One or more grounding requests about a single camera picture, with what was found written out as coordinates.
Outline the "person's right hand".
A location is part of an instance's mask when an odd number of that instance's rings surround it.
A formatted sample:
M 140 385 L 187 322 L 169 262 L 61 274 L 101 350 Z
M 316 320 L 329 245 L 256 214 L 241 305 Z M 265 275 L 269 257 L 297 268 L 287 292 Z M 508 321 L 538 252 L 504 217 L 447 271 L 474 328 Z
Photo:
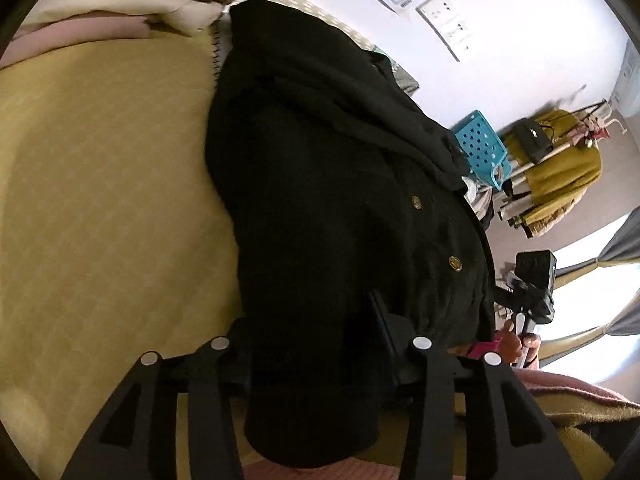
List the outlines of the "person's right hand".
M 506 321 L 498 330 L 497 336 L 499 337 L 497 353 L 503 362 L 509 364 L 522 362 L 524 368 L 538 370 L 541 339 L 537 334 L 528 333 L 518 336 L 515 333 L 515 324 L 512 321 Z

